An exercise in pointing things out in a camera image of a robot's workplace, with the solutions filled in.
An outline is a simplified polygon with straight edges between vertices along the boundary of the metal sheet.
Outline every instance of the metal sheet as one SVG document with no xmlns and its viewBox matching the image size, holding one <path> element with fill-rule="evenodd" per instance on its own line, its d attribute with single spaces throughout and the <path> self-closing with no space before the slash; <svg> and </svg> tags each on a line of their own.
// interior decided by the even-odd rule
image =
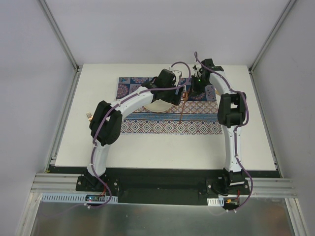
<svg viewBox="0 0 315 236">
<path fill-rule="evenodd" d="M 33 236 L 290 236 L 294 235 L 283 199 L 250 199 L 237 213 L 221 207 L 107 205 L 88 210 L 73 204 L 41 202 Z"/>
</svg>

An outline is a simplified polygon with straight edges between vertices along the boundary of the wire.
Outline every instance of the wire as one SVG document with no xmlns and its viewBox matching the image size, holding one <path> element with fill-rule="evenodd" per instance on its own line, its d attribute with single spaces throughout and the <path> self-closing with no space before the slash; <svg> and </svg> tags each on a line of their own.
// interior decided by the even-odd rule
<svg viewBox="0 0 315 236">
<path fill-rule="evenodd" d="M 141 91 L 139 94 L 135 93 L 133 94 L 132 96 L 129 96 L 127 97 L 126 99 L 122 100 L 120 102 L 120 105 L 121 104 L 124 104 L 125 102 L 127 102 L 128 100 L 132 99 L 133 97 L 135 96 L 139 96 L 140 94 L 142 93 L 145 93 L 145 92 L 149 92 L 149 91 L 161 91 L 161 90 L 174 90 L 174 89 L 179 89 L 179 88 L 182 88 L 184 87 L 187 82 L 189 81 L 189 79 L 191 78 L 191 70 L 190 70 L 190 67 L 188 66 L 188 64 L 186 64 L 185 62 L 183 61 L 178 61 L 174 64 L 171 65 L 171 67 L 173 67 L 174 65 L 177 65 L 177 64 L 184 64 L 187 69 L 188 69 L 188 72 L 189 72 L 189 76 L 188 76 L 188 80 L 186 80 L 185 83 L 183 83 L 182 85 L 180 86 L 177 86 L 177 87 L 173 87 L 173 88 L 150 88 L 150 89 L 146 89 L 146 90 L 143 90 Z M 95 171 L 95 168 L 94 168 L 94 153 L 95 153 L 95 150 L 96 150 L 96 147 L 97 147 L 97 142 L 96 142 L 96 139 L 98 137 L 98 134 L 102 128 L 102 126 L 104 125 L 105 121 L 106 121 L 106 118 L 110 115 L 110 113 L 116 109 L 117 107 L 119 107 L 119 104 L 116 104 L 115 106 L 113 106 L 111 109 L 109 109 L 109 111 L 106 113 L 106 115 L 104 116 L 103 120 L 101 121 L 101 123 L 99 124 L 99 127 L 94 135 L 94 138 L 93 138 L 93 144 L 94 144 L 94 147 L 93 147 L 93 150 L 92 150 L 92 154 L 91 154 L 91 169 L 92 169 L 92 172 L 94 174 L 94 176 L 104 185 L 104 187 L 108 190 L 109 192 L 109 199 L 107 201 L 105 201 L 104 203 L 102 203 L 101 205 L 99 206 L 94 206 L 92 208 L 99 208 L 99 207 L 102 207 L 104 205 L 106 205 L 111 199 L 112 199 L 112 192 L 110 191 L 108 185 L 97 175 L 96 171 Z"/>
<path fill-rule="evenodd" d="M 245 199 L 245 201 L 238 207 L 238 208 L 240 208 L 240 207 L 243 206 L 243 205 L 248 201 L 248 199 L 251 197 L 251 195 L 252 195 L 252 190 L 253 190 L 253 179 L 252 179 L 250 173 L 248 173 L 248 171 L 244 168 L 244 166 L 242 165 L 241 161 L 239 160 L 239 158 L 238 158 L 239 156 L 238 156 L 238 152 L 237 152 L 237 129 L 238 129 L 239 127 L 242 127 L 242 126 L 247 125 L 248 122 L 249 122 L 249 120 L 250 120 L 250 113 L 249 113 L 249 110 L 248 110 L 248 105 L 247 105 L 247 102 L 246 102 L 246 98 L 245 98 L 245 96 L 244 96 L 244 94 L 243 94 L 242 92 L 232 89 L 232 88 L 231 88 L 231 85 L 229 84 L 229 82 L 227 81 L 227 79 L 226 79 L 223 75 L 221 75 L 220 73 L 218 73 L 218 72 L 216 72 L 216 71 L 214 71 L 214 70 L 212 70 L 212 69 L 206 67 L 203 63 L 201 63 L 201 61 L 198 59 L 198 53 L 197 53 L 197 52 L 194 53 L 194 56 L 195 56 L 195 58 L 196 58 L 196 61 L 197 61 L 203 68 L 205 68 L 206 70 L 208 70 L 208 71 L 210 71 L 210 72 L 212 72 L 212 73 L 214 73 L 214 74 L 220 76 L 220 78 L 222 78 L 222 79 L 224 80 L 224 82 L 226 83 L 226 85 L 227 85 L 227 87 L 229 88 L 229 90 L 230 90 L 231 92 L 238 93 L 238 94 L 241 96 L 241 98 L 243 99 L 244 104 L 245 104 L 246 121 L 245 121 L 245 123 L 240 124 L 240 125 L 237 125 L 237 126 L 235 127 L 235 129 L 234 129 L 234 145 L 235 145 L 235 158 L 236 158 L 238 164 L 240 165 L 240 167 L 243 169 L 243 171 L 244 171 L 244 172 L 247 174 L 247 176 L 250 178 L 250 180 L 251 180 L 251 190 L 250 190 L 250 193 L 249 193 L 248 197 Z"/>
<path fill-rule="evenodd" d="M 100 197 L 103 197 L 103 196 L 105 195 L 105 193 L 106 193 L 106 187 L 104 187 L 104 190 L 103 190 L 103 192 L 100 194 Z"/>
</svg>

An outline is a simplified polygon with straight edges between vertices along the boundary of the metal profile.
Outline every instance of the metal profile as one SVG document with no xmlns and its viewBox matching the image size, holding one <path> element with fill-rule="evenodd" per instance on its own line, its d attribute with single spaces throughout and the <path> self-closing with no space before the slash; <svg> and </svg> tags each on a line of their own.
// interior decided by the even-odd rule
<svg viewBox="0 0 315 236">
<path fill-rule="evenodd" d="M 252 63 L 252 66 L 250 67 L 250 73 L 252 73 L 258 63 L 260 62 L 262 56 L 265 54 L 265 52 L 267 51 L 267 49 L 269 48 L 272 40 L 275 38 L 276 34 L 278 33 L 279 29 L 281 28 L 281 26 L 283 25 L 284 21 L 286 20 L 286 18 L 288 17 L 289 13 L 291 12 L 291 10 L 293 9 L 293 7 L 295 6 L 295 4 L 298 2 L 298 0 L 289 0 L 288 3 L 286 4 L 285 8 L 283 9 L 280 17 L 277 19 L 275 25 L 273 26 L 273 28 L 271 29 L 271 32 L 269 33 L 267 39 L 265 40 L 264 44 L 262 45 L 261 49 L 259 50 L 258 55 L 256 56 L 254 62 Z"/>
<path fill-rule="evenodd" d="M 66 54 L 67 58 L 69 59 L 70 63 L 72 64 L 74 70 L 78 71 L 79 66 L 78 66 L 67 42 L 65 41 L 64 36 L 61 33 L 60 28 L 59 28 L 59 26 L 58 26 L 58 24 L 57 24 L 57 22 L 53 16 L 51 10 L 49 9 L 49 6 L 48 6 L 46 0 L 37 0 L 37 2 L 39 4 L 39 6 L 41 7 L 41 9 L 43 10 L 43 12 L 47 18 L 48 23 L 50 24 L 57 40 L 59 41 L 61 47 L 63 48 L 63 51 Z"/>
<path fill-rule="evenodd" d="M 292 180 L 287 178 L 253 178 L 252 197 L 297 198 Z"/>
<path fill-rule="evenodd" d="M 79 175 L 37 174 L 31 192 L 77 193 L 75 191 Z M 252 196 L 256 198 L 296 198 L 292 180 L 286 178 L 253 178 Z"/>
<path fill-rule="evenodd" d="M 41 197 L 42 197 L 41 193 L 29 194 L 29 198 L 26 203 L 16 235 L 18 236 L 31 235 Z"/>
<path fill-rule="evenodd" d="M 280 166 L 279 161 L 278 161 L 278 159 L 276 157 L 275 148 L 274 148 L 274 145 L 272 144 L 272 141 L 271 141 L 269 128 L 268 128 L 268 125 L 267 125 L 267 122 L 266 122 L 266 118 L 265 118 L 265 112 L 264 112 L 264 109 L 262 107 L 262 103 L 261 103 L 260 96 L 259 96 L 256 84 L 255 84 L 255 81 L 254 81 L 253 74 L 251 74 L 251 73 L 250 73 L 250 78 L 251 78 L 251 82 L 252 82 L 252 88 L 254 90 L 255 97 L 256 97 L 256 100 L 257 100 L 258 108 L 259 108 L 259 111 L 260 111 L 260 116 L 261 116 L 261 119 L 262 119 L 262 123 L 263 123 L 264 128 L 265 128 L 265 132 L 266 132 L 268 144 L 269 144 L 269 147 L 270 147 L 270 150 L 271 150 L 272 158 L 274 159 L 274 162 L 275 162 L 275 165 L 276 165 L 276 169 L 279 171 L 280 176 L 283 177 L 282 172 L 281 172 L 281 166 Z"/>
<path fill-rule="evenodd" d="M 293 226 L 293 230 L 296 236 L 308 236 L 310 235 L 306 227 L 305 219 L 300 209 L 298 199 L 285 199 L 287 210 L 289 212 L 290 220 Z"/>
<path fill-rule="evenodd" d="M 68 116 L 70 113 L 70 107 L 71 107 L 71 104 L 72 104 L 72 101 L 74 98 L 74 94 L 75 94 L 75 91 L 76 91 L 76 88 L 77 88 L 77 85 L 78 85 L 78 82 L 80 79 L 81 70 L 82 70 L 82 68 L 80 67 L 79 70 L 75 73 L 73 80 L 72 80 L 72 83 L 71 83 L 71 87 L 68 91 L 68 96 L 67 96 L 66 102 L 63 106 L 63 113 L 62 113 L 61 119 L 58 123 L 58 126 L 57 126 L 58 129 L 57 129 L 52 147 L 51 147 L 50 152 L 49 152 L 48 160 L 47 160 L 46 165 L 45 165 L 46 170 L 48 169 L 48 167 L 50 165 L 51 159 L 53 157 L 57 156 L 58 149 L 60 147 L 60 143 L 61 143 L 61 140 L 63 137 L 65 125 L 66 125 L 66 122 L 67 122 L 67 119 L 68 119 Z"/>
</svg>

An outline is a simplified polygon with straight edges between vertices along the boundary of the patterned mat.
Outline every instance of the patterned mat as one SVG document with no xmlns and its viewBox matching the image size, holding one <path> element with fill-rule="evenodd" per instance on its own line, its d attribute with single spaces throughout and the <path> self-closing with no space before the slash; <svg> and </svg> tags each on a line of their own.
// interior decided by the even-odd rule
<svg viewBox="0 0 315 236">
<path fill-rule="evenodd" d="M 136 91 L 143 82 L 151 80 L 147 77 L 119 78 L 116 99 L 121 99 Z M 179 85 L 186 82 L 181 78 Z M 182 123 L 179 123 L 183 101 L 179 106 L 169 110 L 154 113 L 141 107 L 127 116 L 122 123 L 122 134 L 222 134 L 218 122 L 218 105 L 215 89 L 212 85 L 206 87 L 206 92 L 196 97 L 190 97 L 186 102 Z"/>
</svg>

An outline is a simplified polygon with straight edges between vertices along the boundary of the black mounting plate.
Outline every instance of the black mounting plate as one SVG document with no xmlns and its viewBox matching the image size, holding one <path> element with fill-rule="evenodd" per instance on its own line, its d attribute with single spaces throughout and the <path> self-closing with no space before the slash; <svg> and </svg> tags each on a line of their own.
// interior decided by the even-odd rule
<svg viewBox="0 0 315 236">
<path fill-rule="evenodd" d="M 206 206 L 208 198 L 218 197 L 208 185 L 222 174 L 222 170 L 107 168 L 101 177 L 113 196 L 118 196 L 119 203 Z M 231 189 L 230 194 L 237 195 L 237 189 Z M 84 176 L 80 176 L 76 190 L 102 192 L 104 188 L 101 185 L 95 189 Z M 240 190 L 241 194 L 249 194 L 245 185 Z"/>
</svg>

